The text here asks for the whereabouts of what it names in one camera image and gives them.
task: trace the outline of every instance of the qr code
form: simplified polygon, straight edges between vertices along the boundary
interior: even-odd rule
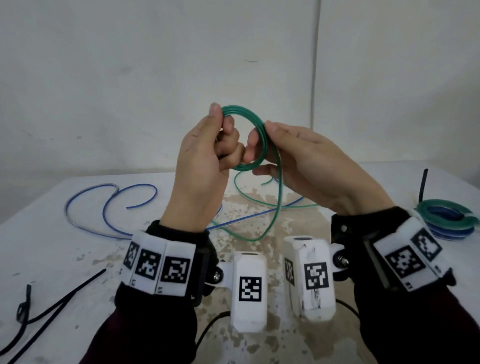
[[[429,262],[431,262],[442,251],[442,247],[425,228],[422,228],[419,232],[413,235],[410,240]]]
[[[162,254],[142,249],[140,251],[140,257],[138,258],[135,273],[145,278],[155,279],[161,257]]]
[[[133,267],[139,248],[140,248],[140,245],[134,242],[130,242],[130,246],[128,247],[127,254],[125,255],[125,259],[123,260],[123,265],[130,270]]]
[[[240,277],[239,301],[262,300],[262,277]]]
[[[388,264],[398,274],[400,278],[404,278],[425,268],[420,257],[415,254],[409,246],[404,246],[385,256]]]
[[[284,258],[285,260],[285,277],[287,277],[287,281],[289,281],[292,286],[295,286],[295,277],[293,274],[293,262],[290,259]]]
[[[189,267],[190,259],[166,256],[160,280],[163,282],[186,283]]]
[[[327,263],[309,263],[304,265],[305,283],[308,290],[316,290],[318,288],[327,288],[328,272]]]

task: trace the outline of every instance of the hand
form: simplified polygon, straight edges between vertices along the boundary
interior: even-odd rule
[[[312,130],[267,121],[265,129],[281,156],[284,183],[293,191],[339,215],[361,215],[393,207],[383,188],[332,141]],[[251,163],[261,151],[253,129],[244,161]],[[269,147],[267,158],[276,163]],[[253,170],[257,176],[278,178],[277,166],[266,164]]]
[[[242,161],[245,150],[238,142],[240,133],[234,125],[233,117],[223,117],[220,105],[213,103],[208,116],[184,137],[172,195],[161,225],[202,232],[215,217],[229,170]]]

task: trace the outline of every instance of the black antenna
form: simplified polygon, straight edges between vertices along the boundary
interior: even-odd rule
[[[421,179],[420,192],[419,192],[419,203],[423,201],[423,190],[425,189],[425,182],[427,181],[428,168],[423,170],[423,177]]]

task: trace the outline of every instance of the black sleeve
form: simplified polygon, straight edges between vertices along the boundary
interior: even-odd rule
[[[147,233],[193,243],[210,251],[207,276],[218,258],[207,231],[191,233],[152,222]],[[213,290],[205,286],[204,295]],[[116,309],[95,334],[80,364],[191,363],[195,359],[197,317],[193,307],[172,305],[162,296],[135,290],[123,283],[115,296]]]
[[[332,242],[346,247],[363,340],[379,364],[477,361],[480,330],[447,288],[455,284],[452,274],[407,293],[401,284],[385,288],[385,277],[382,281],[375,269],[381,264],[387,279],[399,283],[383,260],[371,259],[374,249],[369,247],[409,217],[394,207],[332,218]]]

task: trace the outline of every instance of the fingernail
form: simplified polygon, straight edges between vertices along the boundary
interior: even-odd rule
[[[265,129],[271,133],[273,133],[275,130],[278,129],[278,126],[276,126],[275,124],[273,124],[270,120],[267,120],[265,122]]]
[[[215,110],[218,104],[216,102],[212,102],[210,105],[210,110],[208,111],[208,116],[214,116],[215,115]]]

